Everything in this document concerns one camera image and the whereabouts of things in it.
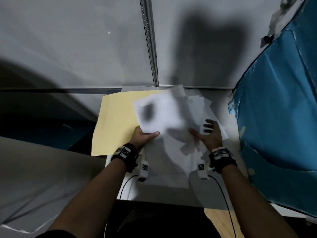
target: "black cable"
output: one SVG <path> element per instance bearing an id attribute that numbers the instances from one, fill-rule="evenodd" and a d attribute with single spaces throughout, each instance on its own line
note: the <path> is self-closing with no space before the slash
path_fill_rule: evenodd
<path id="1" fill-rule="evenodd" d="M 121 200 L 121 195 L 122 195 L 122 192 L 123 192 L 123 189 L 124 189 L 125 185 L 128 183 L 129 180 L 131 180 L 131 179 L 132 179 L 133 177 L 135 177 L 135 176 L 138 176 L 138 175 L 133 175 L 133 176 L 131 176 L 131 177 L 126 181 L 126 183 L 124 184 L 124 186 L 123 186 L 123 188 L 122 188 L 122 190 L 121 190 L 121 194 L 120 194 L 119 200 Z"/>
<path id="2" fill-rule="evenodd" d="M 231 220 L 233 232 L 235 233 L 235 238 L 237 238 L 237 236 L 236 236 L 236 230 L 235 230 L 235 227 L 234 227 L 234 225 L 233 225 L 232 217 L 231 217 L 231 214 L 230 214 L 230 210 L 229 210 L 229 206 L 228 206 L 226 197 L 224 196 L 224 192 L 222 191 L 222 188 L 220 187 L 220 184 L 219 184 L 218 181 L 215 179 L 215 177 L 213 177 L 213 176 L 209 176 L 209 177 L 213 178 L 213 179 L 217 182 L 217 184 L 218 184 L 218 186 L 219 186 L 219 188 L 220 188 L 220 190 L 221 190 L 222 196 L 224 197 L 224 201 L 226 202 L 226 205 L 227 205 L 227 208 L 228 208 L 228 212 L 229 212 L 229 216 L 230 216 L 230 220 Z"/>

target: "forearm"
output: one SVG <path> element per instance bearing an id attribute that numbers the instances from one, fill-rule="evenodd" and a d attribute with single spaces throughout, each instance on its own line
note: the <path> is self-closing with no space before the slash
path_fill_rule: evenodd
<path id="1" fill-rule="evenodd" d="M 224 167 L 221 174 L 246 238 L 298 238 L 284 218 L 259 194 L 236 166 Z"/>
<path id="2" fill-rule="evenodd" d="M 116 158 L 79 192 L 48 230 L 62 229 L 77 238 L 97 237 L 109 218 L 126 172 Z"/>

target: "wooden surface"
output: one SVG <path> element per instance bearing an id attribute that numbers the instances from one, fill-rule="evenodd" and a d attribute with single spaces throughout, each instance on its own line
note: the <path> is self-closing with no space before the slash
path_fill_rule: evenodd
<path id="1" fill-rule="evenodd" d="M 218 230 L 221 238 L 235 238 L 229 212 L 227 210 L 205 208 L 205 214 L 212 221 L 212 223 Z M 230 212 L 230 214 L 232 217 L 233 225 L 235 227 L 237 238 L 244 238 L 244 235 L 240 230 L 240 225 L 238 223 L 236 213 L 232 211 Z"/>

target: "wrist strap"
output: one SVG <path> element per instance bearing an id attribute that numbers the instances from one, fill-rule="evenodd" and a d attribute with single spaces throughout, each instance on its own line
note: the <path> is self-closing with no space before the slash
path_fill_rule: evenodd
<path id="1" fill-rule="evenodd" d="M 209 159 L 209 167 L 213 168 L 213 171 L 216 171 L 219 174 L 221 174 L 222 169 L 229 164 L 237 166 L 236 160 L 231 156 L 226 147 L 213 149 L 209 155 Z"/>
<path id="2" fill-rule="evenodd" d="M 119 147 L 116 152 L 114 152 L 111 161 L 115 158 L 121 159 L 125 163 L 126 171 L 132 173 L 132 170 L 137 166 L 135 161 L 138 156 L 136 147 L 133 144 L 128 143 Z"/>

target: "yellow folder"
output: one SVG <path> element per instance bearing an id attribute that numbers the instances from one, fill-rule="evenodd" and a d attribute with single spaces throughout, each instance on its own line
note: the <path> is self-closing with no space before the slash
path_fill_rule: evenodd
<path id="1" fill-rule="evenodd" d="M 102 97 L 100 112 L 93 133 L 92 156 L 112 155 L 129 142 L 138 126 L 133 102 L 161 90 L 130 91 Z"/>

